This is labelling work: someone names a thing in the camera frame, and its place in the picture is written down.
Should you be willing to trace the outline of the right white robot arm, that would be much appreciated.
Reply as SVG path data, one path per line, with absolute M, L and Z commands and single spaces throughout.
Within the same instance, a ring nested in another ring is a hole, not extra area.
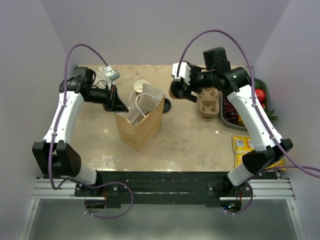
M 234 106 L 251 137 L 253 150 L 245 154 L 242 163 L 227 174 L 223 192 L 230 197 L 241 190 L 241 184 L 278 162 L 292 149 L 290 139 L 284 139 L 274 128 L 255 93 L 255 82 L 243 67 L 231 68 L 223 47 L 203 52 L 205 71 L 201 67 L 180 61 L 172 71 L 181 84 L 178 96 L 194 102 L 192 92 L 215 88 Z

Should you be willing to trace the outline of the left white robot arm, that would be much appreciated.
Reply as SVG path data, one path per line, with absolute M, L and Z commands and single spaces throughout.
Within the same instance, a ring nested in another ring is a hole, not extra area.
M 80 155 L 70 141 L 78 113 L 85 102 L 101 104 L 106 112 L 128 112 L 118 96 L 114 81 L 120 73 L 110 66 L 98 72 L 76 67 L 75 74 L 59 85 L 59 100 L 49 130 L 42 141 L 34 142 L 32 153 L 42 174 L 52 178 L 70 178 L 86 184 L 86 191 L 99 196 L 104 184 L 97 180 L 97 172 L 82 166 Z

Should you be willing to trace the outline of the brown paper coffee cup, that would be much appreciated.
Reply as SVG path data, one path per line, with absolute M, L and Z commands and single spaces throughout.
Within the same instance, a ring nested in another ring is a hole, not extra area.
M 139 94 L 142 93 L 144 85 L 149 85 L 149 82 L 144 80 L 144 79 L 137 80 L 133 84 L 133 86 L 132 86 L 133 87 L 133 91 L 135 92 L 136 95 L 139 95 Z

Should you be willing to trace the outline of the brown paper bag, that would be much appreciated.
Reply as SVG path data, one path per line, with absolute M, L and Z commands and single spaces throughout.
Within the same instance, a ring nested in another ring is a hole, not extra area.
M 163 116 L 165 93 L 144 83 L 142 92 L 135 91 L 129 97 L 128 112 L 116 112 L 115 121 L 121 139 L 132 148 L 142 150 L 155 131 Z

